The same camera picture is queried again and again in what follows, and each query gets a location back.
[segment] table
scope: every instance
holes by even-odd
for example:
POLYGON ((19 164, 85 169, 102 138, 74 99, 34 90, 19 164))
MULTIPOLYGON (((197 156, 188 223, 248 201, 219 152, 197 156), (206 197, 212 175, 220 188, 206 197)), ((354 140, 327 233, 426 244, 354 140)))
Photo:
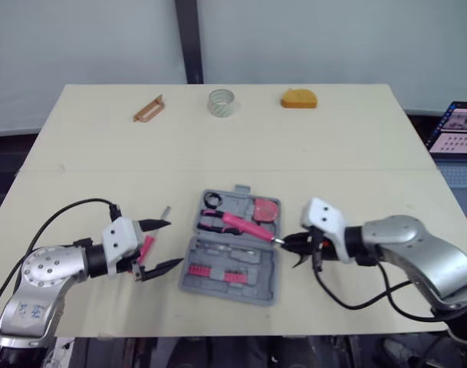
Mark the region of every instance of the table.
MULTIPOLYGON (((134 219, 158 218, 170 205, 172 226, 158 237, 146 265, 185 254, 205 188, 252 192, 282 201, 284 234, 299 231, 312 196, 342 210, 351 225, 393 214, 413 215, 467 252, 467 221, 410 122, 385 85, 310 85, 316 110, 284 110, 285 85, 229 85, 241 103, 220 120, 206 109, 219 86, 66 86, 0 208, 0 284, 43 221, 65 204, 91 196, 119 203, 134 219), (157 94, 166 109, 149 123, 133 114, 157 94)), ((39 245, 67 244, 108 223, 107 207, 65 214, 39 245)), ((279 299, 259 307, 177 287, 180 269, 146 283, 127 274, 96 278, 67 294, 60 336, 236 334, 370 334, 441 330, 396 314, 386 301, 365 310, 337 306, 308 264, 280 251, 279 299)), ((405 279, 387 266, 393 283, 405 279)), ((322 274, 349 303, 383 290, 379 271, 327 264, 322 274)), ((413 286, 396 292, 406 310, 429 316, 413 286)))

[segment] black floor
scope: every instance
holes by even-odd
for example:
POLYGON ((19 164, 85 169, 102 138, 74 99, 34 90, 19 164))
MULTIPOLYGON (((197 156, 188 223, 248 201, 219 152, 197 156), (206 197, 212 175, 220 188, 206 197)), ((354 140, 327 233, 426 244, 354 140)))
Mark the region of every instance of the black floor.
POLYGON ((36 137, 36 134, 0 137, 0 206, 36 137))

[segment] black cable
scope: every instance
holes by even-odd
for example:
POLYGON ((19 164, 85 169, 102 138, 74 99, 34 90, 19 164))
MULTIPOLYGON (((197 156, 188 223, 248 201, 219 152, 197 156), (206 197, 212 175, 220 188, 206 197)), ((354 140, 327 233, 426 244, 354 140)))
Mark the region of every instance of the black cable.
POLYGON ((400 288, 403 288, 404 286, 407 286, 407 285, 410 285, 412 284, 411 281, 404 281, 404 282, 401 282, 400 284, 397 284, 393 287, 390 287, 388 289, 386 289, 383 293, 381 294, 378 294, 376 297, 373 297, 371 299, 369 299, 368 301, 362 303, 362 304, 357 304, 357 305, 349 305, 349 304, 345 304, 341 299, 339 299, 329 288, 328 286, 322 281, 321 277, 320 277, 320 272, 319 270, 317 269, 317 267, 313 267, 313 271, 315 273, 315 278, 317 279, 318 281, 318 284, 322 287, 322 289, 325 290, 325 292, 328 294, 329 297, 332 298, 332 300, 334 300, 337 304, 339 304, 341 307, 344 307, 346 309, 349 309, 351 311, 357 311, 359 309, 363 309, 363 308, 366 308, 366 307, 369 307, 370 305, 372 304, 375 304, 378 300, 386 297, 388 294, 391 294, 393 293, 394 291, 396 290, 399 290, 400 288))
MULTIPOLYGON (((37 231, 37 233, 36 233, 35 236, 33 237, 31 243, 28 245, 27 251, 25 252, 24 256, 23 256, 22 258, 20 258, 20 260, 17 262, 17 264, 16 264, 16 265, 13 267, 13 269, 10 271, 10 274, 9 274, 8 277, 6 278, 6 280, 5 280, 5 282, 3 283, 3 285, 0 287, 0 298, 1 298, 1 296, 3 295, 3 293, 5 292, 5 289, 7 288, 8 284, 10 283, 10 280, 13 278, 13 275, 15 274, 15 272, 17 271, 17 269, 21 266, 21 264, 24 262, 24 260, 32 253, 32 251, 34 251, 35 243, 36 243, 37 240, 41 237, 42 232, 44 232, 44 230, 45 230, 60 214, 62 214, 63 212, 66 212, 68 209, 72 209, 73 207, 76 207, 77 205, 83 205, 83 204, 85 204, 85 203, 91 203, 91 202, 101 202, 101 203, 105 203, 105 204, 109 205, 111 217, 113 217, 113 215, 116 215, 116 213, 117 213, 118 215, 120 215, 120 211, 119 211, 119 209, 117 208, 117 205, 114 205, 111 201, 108 201, 108 200, 102 199, 102 198, 82 199, 81 201, 77 201, 77 202, 71 203, 70 205, 66 205, 65 207, 63 207, 62 209, 60 209, 59 211, 57 211, 56 213, 54 213, 54 214, 39 228, 39 230, 37 231)), ((17 288, 18 288, 18 286, 20 285, 20 281, 21 281, 21 272, 18 273, 17 280, 16 280, 16 282, 15 282, 15 288, 14 288, 14 290, 13 290, 14 293, 17 291, 17 288)))
POLYGON ((20 258, 18 260, 18 262, 15 264, 15 266, 13 267, 13 269, 10 271, 10 274, 8 275, 8 277, 6 278, 5 282, 3 283, 2 287, 0 287, 0 298, 2 297, 3 295, 3 291, 5 291, 6 287, 8 286, 8 283, 10 282, 10 280, 13 278, 13 275, 14 273, 18 270, 18 268, 20 267, 20 265, 23 263, 23 261, 25 260, 25 256, 23 256, 22 258, 20 258))
POLYGON ((383 276, 383 280, 385 281, 385 288, 387 291, 386 297, 388 298, 388 301, 390 302, 390 305, 392 308, 399 314, 403 315, 404 317, 409 318, 410 320, 416 320, 418 322, 446 322, 447 320, 453 320, 457 317, 462 316, 463 314, 467 313, 467 307, 461 309, 461 310, 456 310, 454 312, 451 312, 449 314, 446 314, 444 316, 440 317, 421 317, 421 316, 414 316, 413 314, 409 314, 405 312, 404 310, 401 310, 396 304, 395 301, 393 301, 392 294, 391 292, 388 292, 390 290, 390 283, 388 281, 388 274, 386 274, 385 269, 381 265, 381 263, 377 263, 377 266, 380 268, 381 274, 383 276))
POLYGON ((445 337, 446 335, 440 335, 432 343, 429 344, 429 346, 424 350, 424 353, 420 357, 419 362, 417 363, 415 368, 422 368, 424 366, 424 364, 426 363, 427 357, 431 353, 431 350, 434 349, 436 345, 445 337))

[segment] tape roll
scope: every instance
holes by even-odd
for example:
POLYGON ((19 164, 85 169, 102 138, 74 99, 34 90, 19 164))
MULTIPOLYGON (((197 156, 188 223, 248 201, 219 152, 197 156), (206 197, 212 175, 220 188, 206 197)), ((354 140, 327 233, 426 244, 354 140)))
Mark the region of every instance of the tape roll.
POLYGON ((208 109, 215 117, 229 117, 235 112, 235 95, 230 90, 214 90, 209 94, 208 109))

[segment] orange sponge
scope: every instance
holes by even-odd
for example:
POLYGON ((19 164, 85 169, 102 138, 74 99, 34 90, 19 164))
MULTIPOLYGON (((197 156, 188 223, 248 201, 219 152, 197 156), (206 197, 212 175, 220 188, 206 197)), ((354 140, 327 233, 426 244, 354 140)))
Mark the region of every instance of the orange sponge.
POLYGON ((291 109, 314 109, 317 107, 317 96, 310 90, 289 89, 282 95, 281 105, 291 109))

